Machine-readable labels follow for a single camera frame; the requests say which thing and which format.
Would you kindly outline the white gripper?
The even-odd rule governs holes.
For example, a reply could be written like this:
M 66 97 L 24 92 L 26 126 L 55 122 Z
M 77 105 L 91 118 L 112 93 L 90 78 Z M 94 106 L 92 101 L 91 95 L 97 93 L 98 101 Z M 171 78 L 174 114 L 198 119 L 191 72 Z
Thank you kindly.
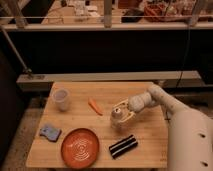
M 129 99 L 125 99 L 123 101 L 120 101 L 119 103 L 115 104 L 113 108 L 119 107 L 119 106 L 128 106 L 128 109 L 130 110 L 122 119 L 122 122 L 128 122 L 132 120 L 136 114 L 133 111 L 141 111 L 145 107 L 149 106 L 152 102 L 151 95 L 148 92 L 131 96 Z

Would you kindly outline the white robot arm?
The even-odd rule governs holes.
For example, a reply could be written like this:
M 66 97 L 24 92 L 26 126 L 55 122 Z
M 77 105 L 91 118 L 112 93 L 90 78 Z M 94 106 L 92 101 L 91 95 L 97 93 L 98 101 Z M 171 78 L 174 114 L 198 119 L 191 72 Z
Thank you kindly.
M 174 98 L 160 86 L 116 104 L 111 123 L 121 129 L 146 107 L 162 105 L 171 114 L 168 126 L 167 171 L 213 171 L 213 119 Z

